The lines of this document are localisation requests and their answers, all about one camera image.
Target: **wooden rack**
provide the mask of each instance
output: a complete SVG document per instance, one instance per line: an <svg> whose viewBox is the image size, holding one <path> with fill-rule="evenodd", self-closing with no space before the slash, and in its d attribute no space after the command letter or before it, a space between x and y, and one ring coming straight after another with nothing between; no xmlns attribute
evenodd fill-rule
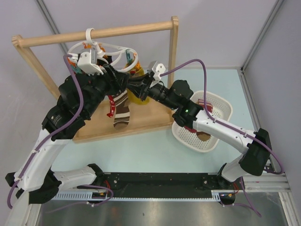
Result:
<svg viewBox="0 0 301 226"><path fill-rule="evenodd" d="M175 67L178 25L178 17L172 16L170 21L165 22L92 30L91 38L98 39L170 30L168 69L171 70ZM41 62L32 52L30 47L81 40L86 40L85 31L34 38L22 38L21 35L12 37L12 43L14 47L28 63L28 65L35 71L37 76L42 80L44 85L56 99L58 99L60 96L58 87L47 73ZM170 87L173 82L174 74L172 73L168 76L168 87ZM92 119L90 121L86 121L86 126L77 132L73 140L77 143L80 143L110 137L138 134L142 132L155 131L158 129L166 129L169 128L173 123L171 110L155 101L150 101L147 105L136 105L132 103L130 104L129 108L131 114L129 125L124 130L115 130L113 127L113 118L106 116L106 114L110 111L109 102L102 101L97 110L94 112Z"/></svg>

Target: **wooden base board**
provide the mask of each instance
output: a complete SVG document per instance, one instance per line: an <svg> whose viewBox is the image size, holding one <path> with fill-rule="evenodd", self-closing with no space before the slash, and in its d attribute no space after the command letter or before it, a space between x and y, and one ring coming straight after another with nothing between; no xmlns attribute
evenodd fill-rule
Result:
<svg viewBox="0 0 301 226"><path fill-rule="evenodd" d="M107 116L107 113L110 112L110 104L108 101L103 101L94 112L91 120L85 121L86 125L77 132L73 141L83 143L156 131L170 128L173 123L170 109L152 99L147 105L131 103L129 108L129 125L125 129L116 130L113 126L114 117L109 118Z"/></svg>

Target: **plastic laundry basket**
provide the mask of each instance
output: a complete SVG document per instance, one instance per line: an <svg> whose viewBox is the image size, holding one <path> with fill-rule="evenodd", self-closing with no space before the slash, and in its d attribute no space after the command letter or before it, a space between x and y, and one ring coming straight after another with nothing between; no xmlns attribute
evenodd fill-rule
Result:
<svg viewBox="0 0 301 226"><path fill-rule="evenodd" d="M190 98L194 103L198 101L198 99L204 99L204 92L203 91L197 91L193 94L193 96ZM229 121L233 108L231 104L225 100L224 98L210 93L207 91L206 101L211 103L213 105L213 115L217 116L221 119L224 119L226 121ZM191 148L192 150L195 150L197 152L209 152L213 150L219 139L216 137L211 136L209 140L207 141L201 141L196 133L191 133L184 127L178 126L177 123L173 123L172 126L172 132L174 137L180 141L185 146Z"/></svg>

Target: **light blue table surface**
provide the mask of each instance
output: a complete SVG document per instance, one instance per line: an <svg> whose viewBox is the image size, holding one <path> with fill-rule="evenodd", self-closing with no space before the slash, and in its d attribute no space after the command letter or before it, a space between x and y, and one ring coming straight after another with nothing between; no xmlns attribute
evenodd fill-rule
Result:
<svg viewBox="0 0 301 226"><path fill-rule="evenodd" d="M177 79L187 80L193 91L204 89L202 69L179 70ZM236 70L208 70L207 90L232 104L231 123L253 129ZM105 172L218 172L239 155L223 141L208 153L195 152L178 142L168 129L83 144L71 142L58 155L52 170L74 170L96 163Z"/></svg>

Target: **striped sock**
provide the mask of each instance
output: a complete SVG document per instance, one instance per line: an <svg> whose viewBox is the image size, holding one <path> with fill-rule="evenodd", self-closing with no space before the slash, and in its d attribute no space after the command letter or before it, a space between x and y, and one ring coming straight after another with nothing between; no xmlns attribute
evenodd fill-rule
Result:
<svg viewBox="0 0 301 226"><path fill-rule="evenodd" d="M127 97L127 91L125 90L123 93L113 96L113 99L116 106L113 125L115 129L123 129L127 127L130 122L130 109L128 108L129 100Z"/></svg>

